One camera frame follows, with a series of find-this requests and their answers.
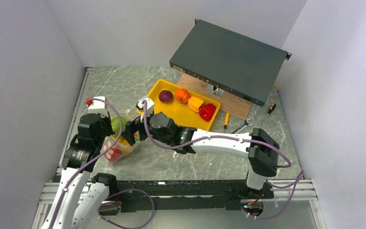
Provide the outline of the green cabbage toy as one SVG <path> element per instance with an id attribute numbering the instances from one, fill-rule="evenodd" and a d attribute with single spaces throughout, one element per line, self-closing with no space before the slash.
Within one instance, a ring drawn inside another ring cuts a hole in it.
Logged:
<path id="1" fill-rule="evenodd" d="M 114 139 L 117 138 L 119 131 L 120 131 L 120 127 L 122 127 L 122 132 L 125 131 L 125 124 L 127 122 L 128 122 L 128 119 L 125 117 L 122 117 L 122 116 L 121 116 L 121 122 L 118 117 L 114 117 L 111 119 L 112 130 L 114 131 L 114 134 L 112 135 L 112 137 Z"/>

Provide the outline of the orange mango toy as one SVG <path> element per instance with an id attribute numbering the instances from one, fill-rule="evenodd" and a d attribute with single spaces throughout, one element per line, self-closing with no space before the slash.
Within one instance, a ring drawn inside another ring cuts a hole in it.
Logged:
<path id="1" fill-rule="evenodd" d="M 115 147 L 120 149 L 123 154 L 128 154 L 135 150 L 136 145 L 131 146 L 125 138 L 120 137 Z"/>

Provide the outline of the clear zip top bag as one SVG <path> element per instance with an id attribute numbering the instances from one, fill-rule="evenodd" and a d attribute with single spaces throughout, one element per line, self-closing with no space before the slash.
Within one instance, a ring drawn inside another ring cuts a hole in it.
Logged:
<path id="1" fill-rule="evenodd" d="M 111 145 L 115 142 L 116 137 L 120 130 L 120 122 L 116 115 L 114 116 L 114 118 L 111 119 L 111 125 L 112 125 L 112 129 L 115 132 L 115 134 L 111 135 L 111 136 L 107 136 L 105 138 L 103 146 L 102 146 L 102 151 L 109 149 L 109 151 L 107 151 L 103 157 L 109 163 L 115 163 L 117 160 L 120 160 L 124 156 L 132 153 L 136 149 L 136 147 L 139 145 L 140 138 L 139 138 L 139 132 L 135 132 L 134 133 L 135 144 L 131 146 L 131 145 L 129 145 L 127 140 L 121 136 L 119 138 L 119 140 L 117 141 L 117 143 L 113 147 L 111 147 Z"/>

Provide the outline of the red apple toy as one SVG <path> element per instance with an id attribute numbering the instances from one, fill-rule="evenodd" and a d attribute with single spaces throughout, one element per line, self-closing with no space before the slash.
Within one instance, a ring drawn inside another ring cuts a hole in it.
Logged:
<path id="1" fill-rule="evenodd" d="M 109 162 L 115 162 L 122 157 L 122 152 L 118 148 L 110 148 L 109 151 L 105 154 L 105 158 Z"/>

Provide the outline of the purple onion toy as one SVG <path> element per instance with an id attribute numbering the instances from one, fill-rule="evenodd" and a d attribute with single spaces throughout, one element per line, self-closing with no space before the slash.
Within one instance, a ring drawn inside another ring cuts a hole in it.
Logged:
<path id="1" fill-rule="evenodd" d="M 172 92 L 168 91 L 168 90 L 162 90 L 159 94 L 158 94 L 158 98 L 162 103 L 168 104 L 171 103 L 173 101 L 174 95 Z"/>

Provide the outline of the red bell pepper toy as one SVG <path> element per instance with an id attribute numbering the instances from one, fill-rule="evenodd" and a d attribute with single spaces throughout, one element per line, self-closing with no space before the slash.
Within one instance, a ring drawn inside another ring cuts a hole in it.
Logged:
<path id="1" fill-rule="evenodd" d="M 201 107 L 201 109 L 199 111 L 199 116 L 204 121 L 208 122 L 212 119 L 215 111 L 216 111 L 216 106 L 214 104 L 206 104 L 206 105 Z"/>

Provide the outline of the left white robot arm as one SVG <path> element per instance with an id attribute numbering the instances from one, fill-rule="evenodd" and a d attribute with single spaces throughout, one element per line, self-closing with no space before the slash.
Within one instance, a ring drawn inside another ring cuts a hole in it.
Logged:
<path id="1" fill-rule="evenodd" d="M 43 229 L 85 229 L 104 200 L 118 194 L 114 175 L 91 176 L 106 137 L 114 134 L 109 114 L 85 114 L 64 154 L 63 170 Z"/>

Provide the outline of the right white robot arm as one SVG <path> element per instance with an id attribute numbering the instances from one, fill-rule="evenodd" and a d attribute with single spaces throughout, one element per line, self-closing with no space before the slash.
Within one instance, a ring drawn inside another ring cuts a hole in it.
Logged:
<path id="1" fill-rule="evenodd" d="M 147 118 L 137 117 L 128 121 L 122 131 L 130 145 L 151 138 L 158 145 L 180 154 L 215 152 L 243 157 L 249 160 L 251 170 L 247 173 L 244 193 L 249 198 L 257 197 L 269 177 L 278 169 L 279 145 L 268 134 L 254 128 L 252 133 L 224 134 L 208 132 L 195 127 L 177 125 L 163 113 Z"/>

